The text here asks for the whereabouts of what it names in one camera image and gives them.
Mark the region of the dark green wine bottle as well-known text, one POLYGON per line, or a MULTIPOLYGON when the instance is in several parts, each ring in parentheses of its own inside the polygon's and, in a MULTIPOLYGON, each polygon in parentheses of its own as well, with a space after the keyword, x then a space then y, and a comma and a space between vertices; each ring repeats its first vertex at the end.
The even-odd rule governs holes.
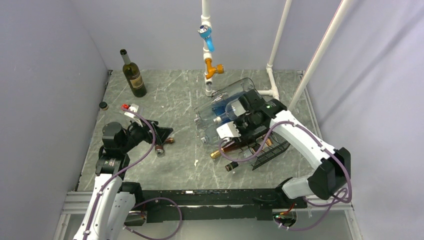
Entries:
POLYGON ((133 95, 137 98, 145 96, 147 94, 147 89, 139 67, 130 60, 128 52, 125 49, 121 49, 119 52, 124 62, 122 72, 133 95))

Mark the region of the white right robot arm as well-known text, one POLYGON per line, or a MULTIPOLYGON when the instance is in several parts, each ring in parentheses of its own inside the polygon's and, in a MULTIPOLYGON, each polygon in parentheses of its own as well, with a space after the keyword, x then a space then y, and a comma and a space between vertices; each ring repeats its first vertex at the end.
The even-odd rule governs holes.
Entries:
POLYGON ((242 137, 253 130, 265 127, 265 135, 275 133, 299 151, 313 169, 302 177, 291 177, 276 187, 276 203, 289 207, 296 198, 315 195, 321 200, 335 197, 337 191, 347 186, 346 197, 339 201, 348 203, 352 197, 351 154, 342 147, 335 148, 308 130, 279 100, 266 101, 252 89, 244 92, 226 107, 228 126, 242 137))

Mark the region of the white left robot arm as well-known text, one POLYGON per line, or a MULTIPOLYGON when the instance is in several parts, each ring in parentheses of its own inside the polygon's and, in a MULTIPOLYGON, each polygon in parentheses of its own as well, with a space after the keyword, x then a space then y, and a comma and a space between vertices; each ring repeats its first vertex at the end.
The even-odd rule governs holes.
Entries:
POLYGON ((75 240, 115 240, 130 210, 144 203, 141 185, 125 182, 125 169, 130 165, 129 151, 141 142, 163 149, 174 140, 169 136, 171 127, 158 126, 157 121, 130 122, 124 128, 110 122, 102 128, 103 145, 95 166, 94 189, 75 240))

